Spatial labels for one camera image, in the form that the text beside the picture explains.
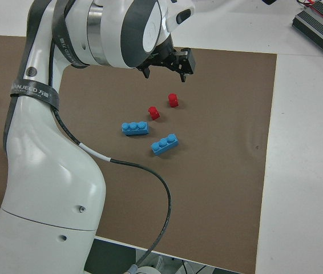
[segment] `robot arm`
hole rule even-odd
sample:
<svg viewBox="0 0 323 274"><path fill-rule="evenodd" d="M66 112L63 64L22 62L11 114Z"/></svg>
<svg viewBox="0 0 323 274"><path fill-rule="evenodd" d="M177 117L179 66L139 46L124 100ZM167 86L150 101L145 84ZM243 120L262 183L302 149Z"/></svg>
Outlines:
<svg viewBox="0 0 323 274"><path fill-rule="evenodd" d="M189 49L174 49L171 31L193 12L190 0L34 1L3 138L9 172L0 273L83 273L98 228L103 175L53 117L63 70L137 67L148 76L157 65L184 80L193 73L193 57Z"/></svg>

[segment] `velcro strap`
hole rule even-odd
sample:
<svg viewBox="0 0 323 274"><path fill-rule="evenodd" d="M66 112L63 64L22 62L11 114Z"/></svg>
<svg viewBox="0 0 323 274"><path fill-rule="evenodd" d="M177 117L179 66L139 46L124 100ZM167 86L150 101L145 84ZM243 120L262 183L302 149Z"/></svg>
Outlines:
<svg viewBox="0 0 323 274"><path fill-rule="evenodd" d="M39 99L59 110L59 94L52 87L41 82L16 79L12 84L11 96L16 94Z"/></svg>
<svg viewBox="0 0 323 274"><path fill-rule="evenodd" d="M88 65L84 64L76 55L65 22L65 17L67 15L66 9L67 7L71 7L74 2L75 0L57 0L53 16L53 40L73 67L83 69Z"/></svg>

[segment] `blue toy brick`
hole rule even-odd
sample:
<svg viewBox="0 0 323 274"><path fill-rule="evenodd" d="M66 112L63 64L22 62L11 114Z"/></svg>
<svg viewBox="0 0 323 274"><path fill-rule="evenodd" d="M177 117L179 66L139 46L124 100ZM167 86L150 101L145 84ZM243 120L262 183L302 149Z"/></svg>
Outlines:
<svg viewBox="0 0 323 274"><path fill-rule="evenodd" d="M132 122L132 123L123 123L122 124L122 132L127 135L141 135L148 134L149 128L147 122Z"/></svg>
<svg viewBox="0 0 323 274"><path fill-rule="evenodd" d="M178 139L175 134L169 134L168 137L161 139L159 142L153 143L151 149L155 155L160 155L171 148L178 146Z"/></svg>

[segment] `brown mat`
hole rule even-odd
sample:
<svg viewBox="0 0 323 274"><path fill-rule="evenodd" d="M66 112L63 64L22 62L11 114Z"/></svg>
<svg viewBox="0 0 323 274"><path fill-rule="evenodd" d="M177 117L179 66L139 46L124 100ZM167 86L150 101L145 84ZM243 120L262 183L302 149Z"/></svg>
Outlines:
<svg viewBox="0 0 323 274"><path fill-rule="evenodd" d="M2 131L9 87L24 38L0 37L0 205L7 162ZM157 250L186 259L254 273L265 155L276 56L194 50L196 74L180 83L175 72L67 68L60 114L89 147L115 159L145 164L168 182L173 197L170 226ZM168 106L168 94L180 106ZM148 108L161 117L152 121ZM126 137L123 122L146 120L150 134ZM175 133L180 145L154 156L150 145ZM152 175L97 160L107 184L97 235L148 247L159 233L166 195Z"/></svg>

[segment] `red lego brick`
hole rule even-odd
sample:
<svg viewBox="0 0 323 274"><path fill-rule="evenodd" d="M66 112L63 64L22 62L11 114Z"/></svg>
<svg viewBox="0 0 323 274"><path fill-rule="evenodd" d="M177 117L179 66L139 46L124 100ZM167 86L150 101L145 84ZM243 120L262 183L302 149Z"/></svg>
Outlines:
<svg viewBox="0 0 323 274"><path fill-rule="evenodd" d="M159 114L158 110L156 109L156 107L150 107L149 113L150 113L150 116L153 120L160 117L160 114Z"/></svg>
<svg viewBox="0 0 323 274"><path fill-rule="evenodd" d="M178 98L177 95L174 93L170 93L168 96L169 99L169 105L171 107L177 107L178 106Z"/></svg>

